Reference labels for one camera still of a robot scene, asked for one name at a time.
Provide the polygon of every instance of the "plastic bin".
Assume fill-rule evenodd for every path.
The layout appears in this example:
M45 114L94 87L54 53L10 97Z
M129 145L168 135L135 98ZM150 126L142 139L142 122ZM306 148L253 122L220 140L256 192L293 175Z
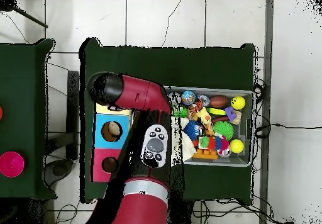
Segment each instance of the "plastic bin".
M245 107L241 110L241 120L239 125L233 125L234 136L232 139L240 139L244 143L244 150L239 154L231 153L229 157L220 157L216 160L196 159L191 158L186 160L185 165L224 165L231 167L246 167L252 163L254 131L255 131L255 94L251 91L242 90L222 90L222 89L206 89L193 87L175 87L164 86L167 94L171 92L183 93L186 90L193 91L195 94L203 94L209 98L214 95L224 95L228 98L229 104L234 96L243 96L246 101Z

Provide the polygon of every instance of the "purple toy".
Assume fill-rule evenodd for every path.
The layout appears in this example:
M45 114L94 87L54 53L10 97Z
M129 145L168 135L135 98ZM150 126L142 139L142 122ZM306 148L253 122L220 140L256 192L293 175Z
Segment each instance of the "purple toy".
M237 117L236 113L233 113L234 108L232 106L225 108L224 111L226 112L229 121L233 121Z

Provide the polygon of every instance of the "yellow panel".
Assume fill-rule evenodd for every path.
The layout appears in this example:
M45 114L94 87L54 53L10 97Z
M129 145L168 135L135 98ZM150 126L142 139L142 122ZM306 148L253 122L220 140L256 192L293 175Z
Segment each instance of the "yellow panel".
M109 110L107 106L101 106L100 104L96 104L96 112L98 114L112 114L112 115L126 115L126 116L129 116L131 114L131 111L128 109L121 110L121 111L113 111L113 110Z

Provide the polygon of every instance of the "blue panel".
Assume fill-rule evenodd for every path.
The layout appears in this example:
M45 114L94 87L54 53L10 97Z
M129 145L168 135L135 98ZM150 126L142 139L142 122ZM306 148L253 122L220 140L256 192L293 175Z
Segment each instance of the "blue panel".
M122 136L116 142L107 142L101 135L103 125L108 121L115 121L122 127ZM126 136L128 136L130 117L124 115L96 115L95 148L122 149Z

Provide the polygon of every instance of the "yellow ball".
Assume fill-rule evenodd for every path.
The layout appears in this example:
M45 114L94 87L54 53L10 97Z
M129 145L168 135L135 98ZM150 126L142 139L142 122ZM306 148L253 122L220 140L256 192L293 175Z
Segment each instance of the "yellow ball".
M231 106L236 109L236 110L241 110L243 107L246 105L246 101L243 97L241 96L235 96L231 102Z
M230 142L230 150L233 153L239 154L244 150L244 144L239 139L234 139Z

